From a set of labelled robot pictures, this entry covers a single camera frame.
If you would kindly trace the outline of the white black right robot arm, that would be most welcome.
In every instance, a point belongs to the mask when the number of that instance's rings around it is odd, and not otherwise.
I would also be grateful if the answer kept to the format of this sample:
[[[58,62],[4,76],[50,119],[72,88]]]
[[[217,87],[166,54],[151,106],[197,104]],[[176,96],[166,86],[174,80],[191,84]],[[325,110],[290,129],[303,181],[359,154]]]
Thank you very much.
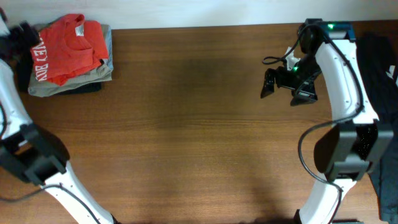
[[[334,223],[349,190],[374,170],[393,138],[371,105],[361,77],[354,29],[349,22],[307,19],[297,31],[296,47],[281,57],[266,57],[261,96],[276,88],[291,91],[292,106],[312,104],[318,97],[315,80],[325,79],[332,118],[324,122],[326,134],[317,141],[313,158],[316,171],[312,191],[295,212],[298,224]]]

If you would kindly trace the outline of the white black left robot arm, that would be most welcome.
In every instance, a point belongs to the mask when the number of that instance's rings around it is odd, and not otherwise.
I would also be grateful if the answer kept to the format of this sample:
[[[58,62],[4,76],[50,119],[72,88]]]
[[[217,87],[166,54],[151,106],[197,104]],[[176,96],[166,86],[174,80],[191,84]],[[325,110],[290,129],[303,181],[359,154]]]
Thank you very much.
[[[1,14],[1,167],[14,177],[40,188],[23,196],[47,192],[78,223],[117,223],[85,189],[70,164],[61,140],[36,125],[22,104],[9,62],[39,43],[38,32],[27,22],[8,28]]]

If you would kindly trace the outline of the orange printed t-shirt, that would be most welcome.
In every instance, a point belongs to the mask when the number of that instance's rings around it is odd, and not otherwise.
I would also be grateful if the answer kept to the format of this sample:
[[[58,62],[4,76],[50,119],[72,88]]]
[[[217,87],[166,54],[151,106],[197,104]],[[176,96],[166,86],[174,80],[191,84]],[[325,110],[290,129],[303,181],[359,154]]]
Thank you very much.
[[[39,31],[39,44],[30,49],[38,82],[58,86],[101,65],[109,58],[101,24],[83,14],[67,14]]]

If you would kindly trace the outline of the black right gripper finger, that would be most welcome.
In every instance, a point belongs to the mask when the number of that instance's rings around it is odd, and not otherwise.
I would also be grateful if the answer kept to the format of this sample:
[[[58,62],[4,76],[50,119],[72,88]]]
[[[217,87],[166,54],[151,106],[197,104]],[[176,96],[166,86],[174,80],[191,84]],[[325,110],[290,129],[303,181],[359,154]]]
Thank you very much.
[[[309,96],[293,95],[293,98],[290,102],[290,106],[309,105],[315,103],[317,100],[318,100],[317,95],[309,95]]]
[[[264,84],[261,90],[261,98],[265,98],[274,93],[274,85],[275,85],[275,70],[267,69],[264,75]]]

